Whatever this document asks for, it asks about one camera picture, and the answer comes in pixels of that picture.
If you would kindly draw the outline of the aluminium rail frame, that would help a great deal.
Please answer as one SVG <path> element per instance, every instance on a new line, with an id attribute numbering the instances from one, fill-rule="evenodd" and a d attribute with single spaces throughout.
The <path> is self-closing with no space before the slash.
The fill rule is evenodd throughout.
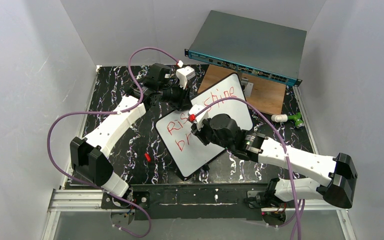
<path id="1" fill-rule="evenodd" d="M 45 240 L 287 240 L 294 207 L 251 208 L 253 184 L 136 185 L 141 210 L 92 189 L 55 190 Z"/>

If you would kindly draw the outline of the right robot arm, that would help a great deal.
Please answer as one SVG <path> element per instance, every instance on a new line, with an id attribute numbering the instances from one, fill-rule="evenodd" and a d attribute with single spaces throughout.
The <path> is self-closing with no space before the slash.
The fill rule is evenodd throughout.
<path id="1" fill-rule="evenodd" d="M 264 193 L 252 198 L 260 204 L 297 200 L 324 200 L 342 209 L 353 206 L 358 173 L 350 155 L 319 155 L 280 142 L 262 133 L 240 129 L 228 114 L 214 117 L 190 114 L 191 132 L 205 146 L 215 144 L 235 157 L 274 165 L 304 175 L 293 181 L 273 178 Z"/>

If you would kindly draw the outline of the wooden board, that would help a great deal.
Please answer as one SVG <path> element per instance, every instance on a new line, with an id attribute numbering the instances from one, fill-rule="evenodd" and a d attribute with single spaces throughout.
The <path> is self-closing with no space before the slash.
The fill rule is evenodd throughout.
<path id="1" fill-rule="evenodd" d="M 210 65 L 206 70 L 198 92 L 201 93 L 233 72 L 231 69 Z M 279 115 L 282 113 L 286 85 L 245 73 L 239 73 L 238 75 L 240 78 L 247 78 L 253 84 L 250 96 L 246 97 L 250 104 L 266 114 Z"/>

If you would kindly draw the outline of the red marker cap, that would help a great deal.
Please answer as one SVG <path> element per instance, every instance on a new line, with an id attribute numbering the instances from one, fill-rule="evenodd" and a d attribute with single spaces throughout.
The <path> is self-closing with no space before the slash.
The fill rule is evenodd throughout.
<path id="1" fill-rule="evenodd" d="M 147 161 L 148 163 L 150 163 L 150 162 L 152 161 L 151 156 L 150 156 L 148 153 L 145 153 L 144 156 L 145 156 L 146 161 Z"/>

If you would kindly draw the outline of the green white toy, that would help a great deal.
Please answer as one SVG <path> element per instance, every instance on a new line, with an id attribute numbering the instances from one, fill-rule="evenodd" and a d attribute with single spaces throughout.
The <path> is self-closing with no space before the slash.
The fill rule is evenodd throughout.
<path id="1" fill-rule="evenodd" d="M 301 112 L 297 112 L 293 115 L 288 114 L 273 114 L 270 118 L 273 122 L 276 123 L 285 123 L 288 121 L 292 121 L 296 128 L 302 128 L 305 126 L 304 121 L 302 120 Z"/>

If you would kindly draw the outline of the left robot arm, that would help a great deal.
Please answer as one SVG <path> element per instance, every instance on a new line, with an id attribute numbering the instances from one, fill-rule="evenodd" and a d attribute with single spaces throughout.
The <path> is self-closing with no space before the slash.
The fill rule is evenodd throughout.
<path id="1" fill-rule="evenodd" d="M 153 64 L 145 76 L 126 89 L 114 114 L 85 137 L 75 137 L 71 141 L 71 167 L 75 173 L 109 193 L 132 200 L 131 187 L 115 173 L 109 156 L 128 128 L 149 108 L 160 102 L 178 111 L 192 107 L 188 82 L 195 78 L 195 70 L 184 66 L 177 69 L 174 75 L 171 70 L 167 65 Z"/>

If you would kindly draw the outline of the blue network switch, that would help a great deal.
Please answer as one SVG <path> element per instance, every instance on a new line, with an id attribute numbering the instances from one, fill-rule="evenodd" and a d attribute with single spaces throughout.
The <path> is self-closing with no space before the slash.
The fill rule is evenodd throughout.
<path id="1" fill-rule="evenodd" d="M 307 32 L 211 10 L 186 57 L 225 69 L 298 87 Z"/>

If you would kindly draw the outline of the metal bracket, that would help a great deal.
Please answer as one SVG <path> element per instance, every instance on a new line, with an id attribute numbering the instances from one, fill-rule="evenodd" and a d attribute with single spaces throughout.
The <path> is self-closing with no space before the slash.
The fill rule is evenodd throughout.
<path id="1" fill-rule="evenodd" d="M 254 84 L 250 82 L 248 78 L 242 77 L 240 80 L 240 85 L 241 85 L 244 96 L 247 98 L 250 97 L 252 94 Z"/>

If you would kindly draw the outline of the white whiteboard black frame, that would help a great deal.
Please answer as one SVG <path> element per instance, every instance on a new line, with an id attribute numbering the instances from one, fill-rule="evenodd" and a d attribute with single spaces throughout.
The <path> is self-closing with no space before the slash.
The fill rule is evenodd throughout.
<path id="1" fill-rule="evenodd" d="M 250 130 L 253 123 L 248 106 L 237 100 L 224 100 L 227 97 L 246 99 L 236 73 L 231 73 L 193 97 L 191 103 L 206 107 L 222 100 L 208 109 L 208 116 L 228 114 L 241 129 Z M 160 138 L 184 177 L 190 176 L 224 151 L 222 147 L 212 143 L 203 145 L 191 133 L 192 124 L 188 121 L 188 112 L 173 110 L 155 124 Z"/>

